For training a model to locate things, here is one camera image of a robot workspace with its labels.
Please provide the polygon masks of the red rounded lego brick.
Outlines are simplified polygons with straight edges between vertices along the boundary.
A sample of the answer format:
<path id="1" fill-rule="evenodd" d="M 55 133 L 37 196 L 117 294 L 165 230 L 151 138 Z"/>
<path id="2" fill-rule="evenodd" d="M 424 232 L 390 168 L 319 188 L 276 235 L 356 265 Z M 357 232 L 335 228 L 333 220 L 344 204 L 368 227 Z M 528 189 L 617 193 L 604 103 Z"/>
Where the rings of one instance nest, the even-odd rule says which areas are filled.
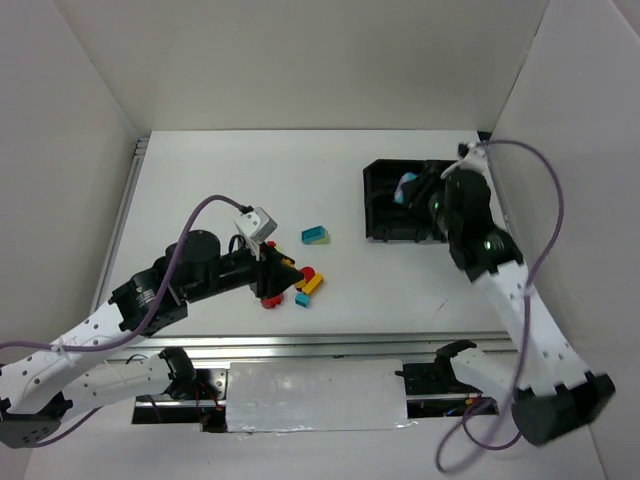
<path id="1" fill-rule="evenodd" d="M 300 269 L 303 279 L 296 284 L 296 288 L 302 290 L 305 284 L 317 273 L 312 267 L 305 266 Z"/>

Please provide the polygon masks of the yellow long lego brick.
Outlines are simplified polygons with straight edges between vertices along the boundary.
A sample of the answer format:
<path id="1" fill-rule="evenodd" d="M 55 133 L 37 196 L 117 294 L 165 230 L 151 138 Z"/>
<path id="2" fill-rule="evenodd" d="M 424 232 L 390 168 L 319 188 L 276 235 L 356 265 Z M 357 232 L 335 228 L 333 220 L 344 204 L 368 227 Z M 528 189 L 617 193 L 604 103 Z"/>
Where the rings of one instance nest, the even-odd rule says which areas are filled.
<path id="1" fill-rule="evenodd" d="M 324 276 L 320 273 L 316 273 L 303 287 L 302 292 L 305 295 L 312 296 L 323 285 Z"/>

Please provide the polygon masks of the teal and green lego brick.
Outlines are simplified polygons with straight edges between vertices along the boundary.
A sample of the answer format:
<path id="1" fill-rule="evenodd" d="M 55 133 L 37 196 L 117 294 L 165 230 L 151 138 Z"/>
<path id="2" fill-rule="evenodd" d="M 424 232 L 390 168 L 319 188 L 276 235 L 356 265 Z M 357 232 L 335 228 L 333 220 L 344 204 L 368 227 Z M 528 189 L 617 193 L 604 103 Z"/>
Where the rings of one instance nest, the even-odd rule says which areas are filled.
<path id="1" fill-rule="evenodd" d="M 301 232 L 301 241 L 305 245 L 327 244 L 330 241 L 330 235 L 326 228 L 318 225 Z"/>

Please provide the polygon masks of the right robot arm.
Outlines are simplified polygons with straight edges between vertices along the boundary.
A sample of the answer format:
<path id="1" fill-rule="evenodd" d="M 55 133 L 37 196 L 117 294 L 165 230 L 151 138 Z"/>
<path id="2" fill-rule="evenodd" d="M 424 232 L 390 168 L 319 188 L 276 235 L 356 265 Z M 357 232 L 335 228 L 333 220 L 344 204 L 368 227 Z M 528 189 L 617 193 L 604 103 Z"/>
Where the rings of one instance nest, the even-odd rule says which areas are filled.
<path id="1" fill-rule="evenodd" d="M 531 282 L 532 268 L 495 223 L 491 196 L 482 172 L 451 165 L 404 174 L 393 199 L 447 242 L 454 264 L 491 303 L 522 357 L 519 380 L 500 386 L 498 372 L 466 346 L 451 357 L 456 379 L 511 393 L 517 429 L 543 446 L 595 421 L 616 387 L 608 374 L 592 372 L 562 334 Z"/>

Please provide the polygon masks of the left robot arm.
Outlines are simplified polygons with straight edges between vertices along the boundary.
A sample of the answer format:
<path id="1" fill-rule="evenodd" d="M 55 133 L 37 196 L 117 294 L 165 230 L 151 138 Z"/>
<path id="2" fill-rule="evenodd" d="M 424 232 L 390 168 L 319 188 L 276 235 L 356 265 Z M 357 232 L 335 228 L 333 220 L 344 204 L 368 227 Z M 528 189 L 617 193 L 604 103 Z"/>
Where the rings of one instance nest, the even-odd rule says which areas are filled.
<path id="1" fill-rule="evenodd" d="M 303 278 L 292 259 L 265 243 L 256 252 L 242 246 L 223 255 L 211 232 L 182 235 L 79 325 L 2 366 L 2 444 L 37 448 L 64 422 L 105 405 L 143 395 L 192 394 L 197 373 L 181 347 L 123 366 L 105 361 L 185 319 L 194 302 L 241 287 L 260 300 L 271 299 Z"/>

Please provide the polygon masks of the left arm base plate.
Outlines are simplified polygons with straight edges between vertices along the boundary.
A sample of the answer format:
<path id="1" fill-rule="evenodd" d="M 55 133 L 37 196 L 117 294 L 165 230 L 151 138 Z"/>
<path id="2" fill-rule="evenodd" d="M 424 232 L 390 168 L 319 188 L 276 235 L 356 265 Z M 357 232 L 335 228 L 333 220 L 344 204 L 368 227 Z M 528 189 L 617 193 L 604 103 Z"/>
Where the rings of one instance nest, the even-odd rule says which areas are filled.
<path id="1" fill-rule="evenodd" d="M 178 399 L 169 394 L 135 399 L 133 425 L 190 425 L 201 432 L 226 433 L 226 398 L 229 371 L 197 369 L 192 390 Z"/>

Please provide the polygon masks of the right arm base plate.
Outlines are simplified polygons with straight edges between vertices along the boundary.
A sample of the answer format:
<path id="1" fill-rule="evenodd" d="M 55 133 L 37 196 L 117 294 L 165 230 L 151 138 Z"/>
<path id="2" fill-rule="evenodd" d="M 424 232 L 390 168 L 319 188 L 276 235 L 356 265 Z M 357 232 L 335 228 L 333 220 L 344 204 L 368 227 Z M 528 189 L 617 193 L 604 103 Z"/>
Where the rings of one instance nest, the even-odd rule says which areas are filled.
<path id="1" fill-rule="evenodd" d="M 435 363 L 405 363 L 395 375 L 404 382 L 409 419 L 461 417 L 483 396 Z"/>

